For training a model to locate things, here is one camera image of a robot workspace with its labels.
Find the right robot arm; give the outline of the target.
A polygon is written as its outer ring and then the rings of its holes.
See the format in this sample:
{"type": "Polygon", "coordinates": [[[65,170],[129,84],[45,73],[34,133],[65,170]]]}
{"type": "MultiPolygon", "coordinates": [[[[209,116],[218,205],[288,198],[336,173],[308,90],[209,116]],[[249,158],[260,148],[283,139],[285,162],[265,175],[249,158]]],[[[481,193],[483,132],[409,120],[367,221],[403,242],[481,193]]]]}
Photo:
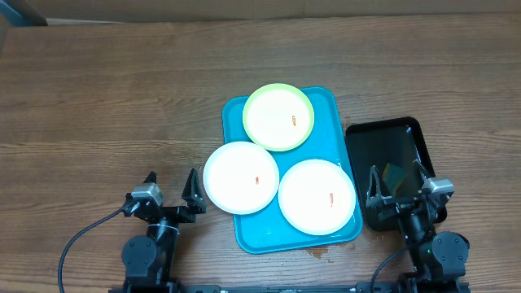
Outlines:
{"type": "Polygon", "coordinates": [[[376,166],[370,168],[366,207],[378,213],[380,221],[394,221],[405,239],[405,247],[389,256],[374,271],[368,292],[468,292],[459,278],[466,274],[470,242],[461,234],[436,232],[435,223],[454,193],[453,183],[433,177],[418,160],[413,163],[418,180],[416,193],[397,198],[387,192],[376,166]],[[379,272],[392,260],[409,253],[414,271],[403,273],[393,283],[378,285],[379,272]]]}

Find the white plate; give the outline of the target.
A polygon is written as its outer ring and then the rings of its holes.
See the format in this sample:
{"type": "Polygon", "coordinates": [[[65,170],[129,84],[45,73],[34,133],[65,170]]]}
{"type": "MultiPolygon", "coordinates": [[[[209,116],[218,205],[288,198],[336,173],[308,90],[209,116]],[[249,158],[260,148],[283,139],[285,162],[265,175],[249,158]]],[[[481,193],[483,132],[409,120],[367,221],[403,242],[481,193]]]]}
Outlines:
{"type": "Polygon", "coordinates": [[[356,207],[356,193],[340,166],[326,160],[304,160],[284,174],[278,188],[278,204],[294,228],[323,236],[349,222],[356,207]]]}
{"type": "Polygon", "coordinates": [[[247,215],[266,207],[278,192],[280,173],[273,156],[252,142],[230,142],[204,165],[204,189],[221,210],[247,215]]]}

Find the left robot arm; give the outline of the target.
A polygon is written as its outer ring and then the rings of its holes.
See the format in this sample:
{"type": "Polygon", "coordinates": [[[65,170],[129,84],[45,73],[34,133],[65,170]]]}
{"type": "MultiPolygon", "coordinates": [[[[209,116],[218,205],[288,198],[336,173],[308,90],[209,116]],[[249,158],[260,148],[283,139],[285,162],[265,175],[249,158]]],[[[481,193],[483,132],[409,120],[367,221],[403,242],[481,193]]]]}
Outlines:
{"type": "Polygon", "coordinates": [[[123,247],[125,265],[124,292],[183,292],[183,285],[170,270],[180,234],[179,225],[196,221],[207,205],[195,169],[190,171],[182,192],[181,206],[165,206],[164,195],[157,185],[156,173],[125,196],[122,213],[147,223],[147,232],[131,238],[123,247]]]}

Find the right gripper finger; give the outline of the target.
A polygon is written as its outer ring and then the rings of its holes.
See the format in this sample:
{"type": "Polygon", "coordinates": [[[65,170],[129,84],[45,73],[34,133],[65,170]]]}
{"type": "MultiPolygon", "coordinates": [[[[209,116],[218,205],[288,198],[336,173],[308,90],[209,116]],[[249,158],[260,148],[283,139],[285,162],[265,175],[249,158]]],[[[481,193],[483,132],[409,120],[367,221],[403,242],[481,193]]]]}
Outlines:
{"type": "Polygon", "coordinates": [[[423,166],[419,160],[412,163],[413,174],[418,180],[427,180],[432,177],[431,173],[423,166]]]}
{"type": "Polygon", "coordinates": [[[382,192],[383,180],[375,165],[370,168],[370,184],[366,193],[367,208],[381,208],[393,204],[393,197],[382,192]]]}

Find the green yellow sponge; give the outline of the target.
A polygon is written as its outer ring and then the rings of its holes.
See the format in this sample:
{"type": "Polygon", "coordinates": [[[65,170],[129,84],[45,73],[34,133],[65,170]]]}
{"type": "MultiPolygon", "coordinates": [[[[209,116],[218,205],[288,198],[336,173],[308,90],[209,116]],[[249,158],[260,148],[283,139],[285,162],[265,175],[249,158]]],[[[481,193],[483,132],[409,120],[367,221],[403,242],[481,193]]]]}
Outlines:
{"type": "Polygon", "coordinates": [[[408,194],[406,181],[409,177],[409,171],[387,163],[382,174],[383,182],[392,197],[405,197],[408,194]]]}

